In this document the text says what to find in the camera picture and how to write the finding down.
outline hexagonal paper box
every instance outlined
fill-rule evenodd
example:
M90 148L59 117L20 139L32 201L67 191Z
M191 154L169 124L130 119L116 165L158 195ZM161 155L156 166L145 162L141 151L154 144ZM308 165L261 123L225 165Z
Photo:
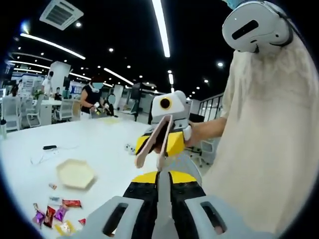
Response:
M67 159L56 167L58 178L70 188L86 189L95 173L86 161Z

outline ceiling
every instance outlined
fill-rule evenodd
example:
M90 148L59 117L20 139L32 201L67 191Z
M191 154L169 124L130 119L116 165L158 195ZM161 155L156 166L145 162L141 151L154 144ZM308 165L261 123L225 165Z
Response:
M78 20L82 24L80 28L73 24L64 31L39 21L49 2L44 1L42 7L32 13L29 34L73 50L86 59L20 37L18 32L18 41L14 42L11 52L37 56L43 52L43 57L53 61L67 60L73 73L90 78L100 74L111 85L127 83L105 72L104 67L134 83L155 84L156 90L165 93L170 92L167 71L172 70L174 89L182 90L186 96L192 95L193 99L203 100L224 91L233 50L226 45L221 33L223 21L230 13L223 1L161 0L170 58L164 56L152 0L68 0L84 15ZM36 58L20 56L18 60L34 63ZM222 62L223 67L218 67L218 62ZM50 66L51 62L37 59L37 64Z

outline yellow robot part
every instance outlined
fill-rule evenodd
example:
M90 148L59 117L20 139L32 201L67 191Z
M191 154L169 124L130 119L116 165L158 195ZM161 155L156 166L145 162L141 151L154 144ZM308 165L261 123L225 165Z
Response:
M139 152L139 150L144 146L146 140L149 137L150 137L149 135L143 135L143 136L138 138L138 142L136 143L136 147L135 147L135 154L137 154Z
M146 173L140 176L137 176L132 180L132 183L155 183L158 172Z
M173 184L196 182L196 179L188 173L170 171L170 175L171 175Z
M166 152L168 156L174 156L183 152L185 148L183 131L169 133Z

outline ceiling air conditioner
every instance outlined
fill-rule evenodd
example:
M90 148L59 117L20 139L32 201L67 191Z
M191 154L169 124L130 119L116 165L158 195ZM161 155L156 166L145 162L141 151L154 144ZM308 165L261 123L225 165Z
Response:
M83 15L82 11L65 0L52 0L42 13L40 21L63 31Z

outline robot eye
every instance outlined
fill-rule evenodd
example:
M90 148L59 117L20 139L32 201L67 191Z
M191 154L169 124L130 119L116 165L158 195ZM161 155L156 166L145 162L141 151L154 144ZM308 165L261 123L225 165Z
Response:
M167 109L170 107L170 100L167 99L167 98L161 99L161 101L160 101L160 106L161 106L163 109L167 110Z

